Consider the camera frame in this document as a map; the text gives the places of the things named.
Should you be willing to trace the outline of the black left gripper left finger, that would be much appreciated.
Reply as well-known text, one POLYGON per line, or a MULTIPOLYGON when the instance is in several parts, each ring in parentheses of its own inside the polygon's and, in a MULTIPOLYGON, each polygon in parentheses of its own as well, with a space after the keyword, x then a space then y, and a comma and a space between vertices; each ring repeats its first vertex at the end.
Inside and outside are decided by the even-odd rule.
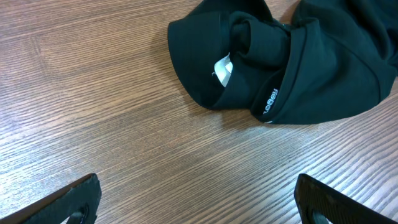
POLYGON ((1 224, 94 223, 101 200, 98 176, 90 173, 1 219, 1 224))

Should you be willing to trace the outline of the black polo shirt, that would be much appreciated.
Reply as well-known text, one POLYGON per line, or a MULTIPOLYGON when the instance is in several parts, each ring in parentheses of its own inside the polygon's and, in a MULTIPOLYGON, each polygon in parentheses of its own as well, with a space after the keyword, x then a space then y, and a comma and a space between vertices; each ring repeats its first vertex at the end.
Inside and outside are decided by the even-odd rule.
POLYGON ((397 2, 300 1, 289 24, 264 1, 203 1, 171 22, 175 72, 209 110, 317 124, 377 106, 397 76, 397 2))

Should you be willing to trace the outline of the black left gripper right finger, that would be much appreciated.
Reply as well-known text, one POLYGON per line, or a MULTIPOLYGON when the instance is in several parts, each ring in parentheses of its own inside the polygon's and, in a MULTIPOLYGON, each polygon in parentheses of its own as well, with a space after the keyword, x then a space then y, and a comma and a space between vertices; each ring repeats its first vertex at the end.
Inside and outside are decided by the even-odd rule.
POLYGON ((294 198, 304 224, 397 224, 307 174, 300 174, 294 198))

